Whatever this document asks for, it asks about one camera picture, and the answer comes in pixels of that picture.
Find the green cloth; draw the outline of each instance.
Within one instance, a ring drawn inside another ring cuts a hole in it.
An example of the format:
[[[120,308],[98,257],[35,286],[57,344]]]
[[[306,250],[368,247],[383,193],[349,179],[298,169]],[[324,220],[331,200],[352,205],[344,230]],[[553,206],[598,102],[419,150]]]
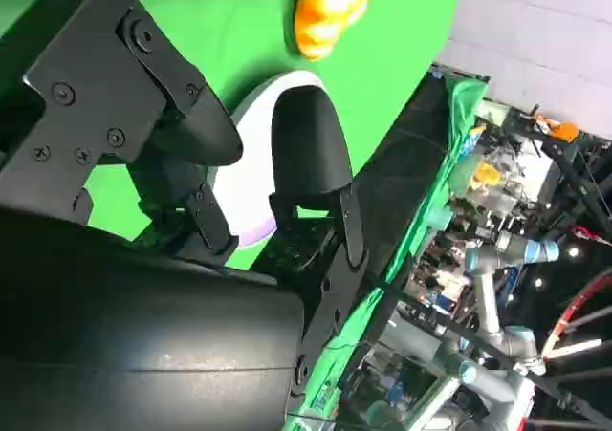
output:
[[[408,253],[416,253],[426,236],[427,219],[431,211],[447,204],[450,195],[448,175],[457,162],[468,131],[474,125],[476,108],[487,91],[487,84],[474,79],[451,78],[447,81],[447,86],[450,106],[448,153],[393,258],[385,278],[387,282],[395,279]],[[382,297],[381,290],[370,292],[346,321],[340,335],[328,343],[306,387],[302,410],[314,409],[323,417],[331,415],[339,400],[337,384],[340,376],[359,346],[372,312]],[[295,419],[291,419],[285,429],[296,427]]]

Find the bolt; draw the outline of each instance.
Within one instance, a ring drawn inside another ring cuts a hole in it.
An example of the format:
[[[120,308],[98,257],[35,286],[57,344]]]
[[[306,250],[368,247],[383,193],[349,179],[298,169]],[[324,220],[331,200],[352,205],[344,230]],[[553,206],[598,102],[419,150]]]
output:
[[[187,93],[189,97],[196,97],[198,95],[198,89],[193,84],[187,84],[185,92]]]
[[[75,91],[66,82],[57,82],[51,89],[54,100],[59,104],[68,106],[75,102]]]
[[[37,162],[44,162],[51,156],[49,146],[35,147],[32,151],[32,157]]]
[[[153,34],[141,20],[138,20],[132,26],[132,40],[138,46],[141,52],[146,54],[153,52],[153,49],[155,48]]]
[[[78,148],[75,152],[75,160],[81,165],[86,165],[92,159],[92,153],[88,149]]]
[[[120,128],[109,129],[106,138],[113,147],[122,147],[125,144],[125,134]]]

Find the white wall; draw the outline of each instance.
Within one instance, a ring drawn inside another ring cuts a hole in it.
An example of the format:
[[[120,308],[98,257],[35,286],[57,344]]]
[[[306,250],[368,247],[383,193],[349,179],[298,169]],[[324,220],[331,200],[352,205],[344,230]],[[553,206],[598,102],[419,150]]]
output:
[[[458,0],[446,65],[489,97],[612,138],[612,0]]]

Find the black plastic housing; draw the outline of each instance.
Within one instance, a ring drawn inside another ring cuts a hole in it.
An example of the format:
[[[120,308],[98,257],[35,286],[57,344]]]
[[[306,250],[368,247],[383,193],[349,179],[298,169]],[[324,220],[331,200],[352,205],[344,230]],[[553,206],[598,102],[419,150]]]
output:
[[[0,428],[279,429],[302,304],[265,275],[0,208]]]

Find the orange object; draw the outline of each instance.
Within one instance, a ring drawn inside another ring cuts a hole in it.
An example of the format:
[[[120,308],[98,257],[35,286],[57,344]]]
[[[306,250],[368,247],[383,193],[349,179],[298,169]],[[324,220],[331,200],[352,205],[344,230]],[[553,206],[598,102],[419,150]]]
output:
[[[551,136],[567,142],[575,140],[579,132],[579,128],[572,122],[562,122],[557,126],[551,126]]]
[[[366,7],[367,0],[298,0],[297,47],[310,60],[325,58],[342,33],[361,18]]]

